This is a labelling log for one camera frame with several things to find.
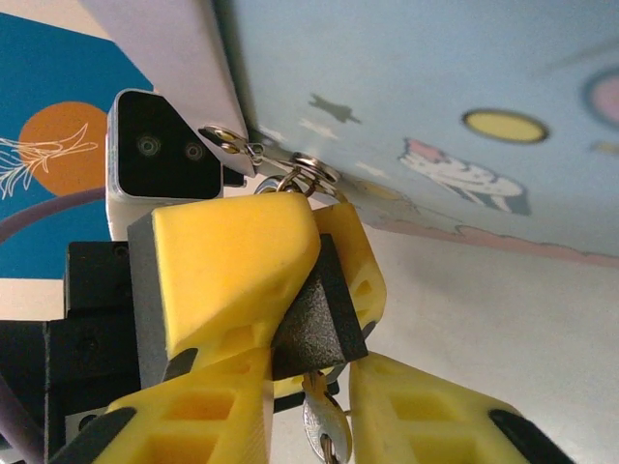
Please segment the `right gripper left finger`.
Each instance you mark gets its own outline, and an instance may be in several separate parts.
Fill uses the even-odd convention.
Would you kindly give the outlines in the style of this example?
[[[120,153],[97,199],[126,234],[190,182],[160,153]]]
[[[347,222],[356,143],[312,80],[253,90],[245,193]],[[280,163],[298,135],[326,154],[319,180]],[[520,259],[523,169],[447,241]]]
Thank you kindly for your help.
[[[258,348],[115,400],[50,464],[269,464],[271,430]]]

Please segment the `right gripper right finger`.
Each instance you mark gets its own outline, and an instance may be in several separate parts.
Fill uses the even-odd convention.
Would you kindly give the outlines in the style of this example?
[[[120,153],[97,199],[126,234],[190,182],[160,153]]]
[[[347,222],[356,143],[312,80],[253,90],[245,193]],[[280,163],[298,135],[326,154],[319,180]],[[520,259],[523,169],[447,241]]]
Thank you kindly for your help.
[[[377,353],[349,404],[356,464],[575,464],[512,405]]]

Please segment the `black padlock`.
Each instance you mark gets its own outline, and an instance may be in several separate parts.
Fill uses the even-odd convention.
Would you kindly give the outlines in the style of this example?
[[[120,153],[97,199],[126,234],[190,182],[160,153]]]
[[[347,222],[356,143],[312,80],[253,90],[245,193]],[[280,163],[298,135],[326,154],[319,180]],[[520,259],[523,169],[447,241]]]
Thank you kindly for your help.
[[[368,353],[335,243],[330,234],[319,232],[319,238],[315,265],[272,340],[276,381],[291,382]]]

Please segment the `small metal key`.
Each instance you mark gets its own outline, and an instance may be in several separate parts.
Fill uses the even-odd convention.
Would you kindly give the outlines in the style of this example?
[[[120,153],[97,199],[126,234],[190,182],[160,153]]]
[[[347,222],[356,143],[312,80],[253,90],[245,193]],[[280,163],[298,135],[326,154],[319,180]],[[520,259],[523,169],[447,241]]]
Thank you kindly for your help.
[[[326,376],[320,371],[304,375],[303,424],[309,444],[323,464],[348,464],[352,434],[348,419],[328,392]]]

